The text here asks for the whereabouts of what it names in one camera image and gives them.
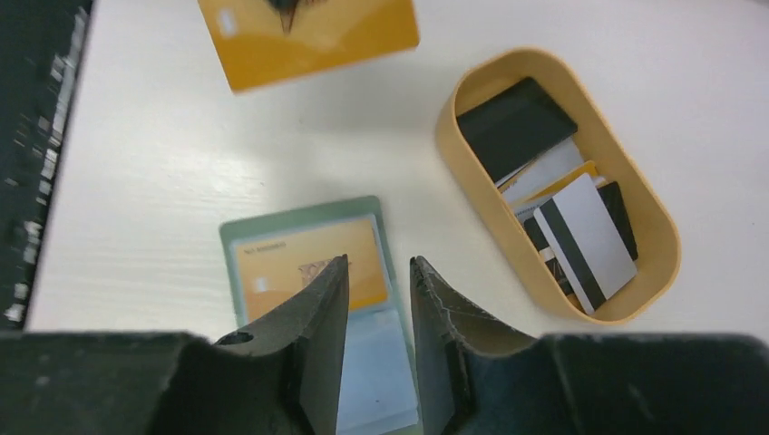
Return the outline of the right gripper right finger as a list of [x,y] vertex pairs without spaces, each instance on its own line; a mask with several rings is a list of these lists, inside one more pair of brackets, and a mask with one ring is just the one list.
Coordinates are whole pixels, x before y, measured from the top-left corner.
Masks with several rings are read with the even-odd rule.
[[765,434],[768,348],[730,333],[535,338],[410,262],[427,434]]

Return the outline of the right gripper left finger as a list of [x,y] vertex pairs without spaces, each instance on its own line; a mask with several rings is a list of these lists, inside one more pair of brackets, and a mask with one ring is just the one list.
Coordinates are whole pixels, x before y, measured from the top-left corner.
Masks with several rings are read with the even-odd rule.
[[3,333],[4,434],[332,434],[345,256],[215,343],[184,332]]

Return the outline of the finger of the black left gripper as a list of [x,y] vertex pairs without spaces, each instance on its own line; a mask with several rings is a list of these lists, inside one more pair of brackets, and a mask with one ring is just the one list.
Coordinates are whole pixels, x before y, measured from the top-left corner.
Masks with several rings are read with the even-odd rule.
[[284,34],[291,32],[300,8],[325,2],[326,0],[266,0],[266,4],[278,15]]

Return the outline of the yellow oval card tray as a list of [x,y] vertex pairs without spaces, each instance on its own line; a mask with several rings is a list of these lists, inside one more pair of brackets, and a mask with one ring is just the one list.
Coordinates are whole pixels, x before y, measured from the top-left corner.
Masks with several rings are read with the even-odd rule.
[[[577,123],[576,145],[598,169],[618,181],[638,243],[638,274],[595,315],[567,299],[514,217],[491,176],[461,134],[457,116],[525,77],[535,79]],[[681,264],[675,221],[629,157],[579,77],[558,56],[535,47],[502,53],[471,68],[454,87],[435,128],[435,142],[448,169],[541,309],[588,324],[625,324],[646,311],[674,284]]]

